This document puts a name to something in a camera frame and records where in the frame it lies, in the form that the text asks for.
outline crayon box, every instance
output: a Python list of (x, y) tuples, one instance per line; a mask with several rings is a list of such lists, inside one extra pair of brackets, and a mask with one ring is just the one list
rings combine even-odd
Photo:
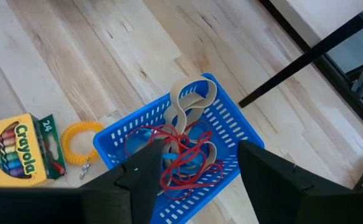
[[(55, 155), (50, 147), (54, 139)], [(0, 120), (0, 187), (44, 185), (65, 174), (65, 162), (52, 115), (31, 114)]]

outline black table leg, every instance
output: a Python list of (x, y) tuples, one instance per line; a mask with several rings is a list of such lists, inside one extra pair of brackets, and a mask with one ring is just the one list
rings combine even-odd
[(298, 57), (294, 62), (290, 63), (278, 74), (271, 77), (251, 94), (246, 96), (241, 102), (239, 102), (239, 106), (241, 108), (246, 107), (248, 104), (252, 103), (257, 98), (261, 97), (266, 92), (270, 91), (272, 88), (276, 87), (278, 84), (285, 81), (287, 78), (309, 65), (326, 52), (330, 51), (347, 38), (354, 35), (356, 32), (359, 32), (361, 29), (363, 29), (363, 15), (359, 14), (327, 36), (324, 40), (320, 41), (311, 48), (311, 50)]

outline yellow coil keychain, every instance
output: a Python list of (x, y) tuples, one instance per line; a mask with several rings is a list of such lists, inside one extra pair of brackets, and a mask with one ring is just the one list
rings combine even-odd
[(80, 121), (71, 126), (69, 126), (64, 133), (61, 135), (61, 145), (64, 151), (64, 156), (67, 162), (75, 165), (83, 165), (82, 173), (80, 174), (80, 178), (82, 179), (83, 176), (86, 174), (90, 162), (94, 161), (98, 157), (97, 151), (93, 148), (91, 153), (86, 156), (76, 155), (70, 149), (70, 141), (72, 138), (83, 131), (94, 131), (100, 132), (104, 129), (102, 124), (95, 122), (95, 121)]

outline metal clip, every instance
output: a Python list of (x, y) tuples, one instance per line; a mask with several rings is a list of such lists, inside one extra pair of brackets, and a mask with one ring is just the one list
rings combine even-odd
[(90, 159), (87, 159), (86, 163), (84, 163), (83, 167), (82, 167), (82, 171), (80, 173), (80, 180), (82, 180), (84, 178), (84, 176), (86, 175), (88, 168), (90, 168)]

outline basket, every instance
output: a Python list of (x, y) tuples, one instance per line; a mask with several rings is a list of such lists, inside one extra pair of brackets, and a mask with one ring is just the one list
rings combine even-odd
[[(204, 110), (200, 120), (207, 122), (213, 132), (210, 140), (217, 146), (217, 159), (224, 162), (224, 178), (215, 185), (194, 189), (190, 196), (182, 200), (171, 200), (161, 194), (156, 199), (151, 223), (185, 223), (234, 180), (240, 173), (237, 160), (239, 140), (248, 139), (257, 146), (264, 147), (263, 141), (214, 76), (209, 73), (202, 76), (217, 85), (216, 99)], [(207, 89), (207, 82), (193, 83), (182, 90), (181, 97), (191, 91), (204, 96)], [(126, 135), (138, 126), (164, 124), (163, 113), (169, 105), (169, 94), (167, 94), (95, 135), (94, 146), (109, 169), (126, 159), (123, 148)], [(197, 183), (210, 183), (218, 178), (219, 175), (216, 173), (205, 173)]]

